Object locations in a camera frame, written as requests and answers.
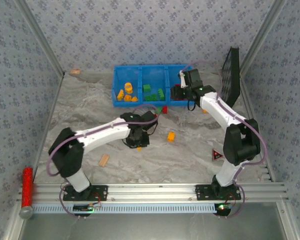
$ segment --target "blue plastic tray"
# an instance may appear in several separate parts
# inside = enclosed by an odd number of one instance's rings
[[[135,107],[141,104],[153,104],[157,107],[163,106],[187,106],[188,101],[173,100],[170,98],[170,88],[175,84],[180,84],[178,73],[186,65],[126,65],[115,66],[113,85],[112,85],[112,102],[114,107]],[[136,102],[127,102],[124,100],[117,101],[117,95],[122,89],[125,90],[125,83],[131,83],[133,93],[132,97],[137,97]],[[151,92],[143,92],[143,85],[149,84]],[[160,101],[158,89],[164,93],[164,101]],[[146,96],[156,94],[158,101],[146,101]]]

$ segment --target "patterned wallpaper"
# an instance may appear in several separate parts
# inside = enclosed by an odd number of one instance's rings
[[[287,2],[245,80],[300,224],[300,0]]]
[[[58,86],[34,35],[12,0],[0,0],[0,239],[43,135]]]
[[[273,0],[27,0],[62,69],[243,59]]]

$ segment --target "triangular sign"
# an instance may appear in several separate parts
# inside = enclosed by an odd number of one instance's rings
[[[219,158],[222,158],[223,155],[217,152],[216,150],[212,149],[212,161],[215,161]]]

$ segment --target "white marbled surface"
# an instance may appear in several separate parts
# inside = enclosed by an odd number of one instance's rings
[[[102,125],[129,112],[132,108],[114,108],[112,104],[112,73],[68,74],[60,89],[52,121],[45,140],[35,176],[35,183],[62,183],[60,176],[46,173],[48,149],[66,127],[84,130]],[[202,73],[204,84],[219,89],[218,76]],[[234,109],[245,116],[239,98]],[[109,142],[84,155],[82,168],[92,183],[209,183],[223,164],[224,158],[212,162],[212,148],[223,152],[225,133],[220,125],[200,108],[169,107],[159,117],[159,125],[150,136],[150,145],[137,151],[121,140]],[[174,143],[167,142],[169,132],[175,133]],[[103,154],[110,155],[105,167],[99,166]],[[262,181],[258,166],[250,166],[239,175],[240,182]]]

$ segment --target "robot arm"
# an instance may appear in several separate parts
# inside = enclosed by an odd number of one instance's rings
[[[223,153],[226,160],[212,180],[215,194],[219,195],[222,189],[233,184],[233,178],[241,166],[260,153],[260,140],[241,121],[251,125],[257,132],[258,123],[235,112],[218,98],[216,90],[210,85],[204,86],[197,69],[180,71],[179,77],[181,84],[171,88],[171,97],[193,101],[195,106],[208,111],[225,131]]]
[[[146,147],[149,145],[147,131],[158,124],[155,119],[156,116],[151,111],[142,116],[127,112],[111,122],[94,128],[74,132],[67,127],[60,132],[48,153],[50,155],[67,139],[75,138],[63,144],[52,156],[52,161],[61,177],[69,181],[76,192],[81,193],[91,185],[81,168],[83,154],[119,139],[125,139],[126,145],[130,148]]]

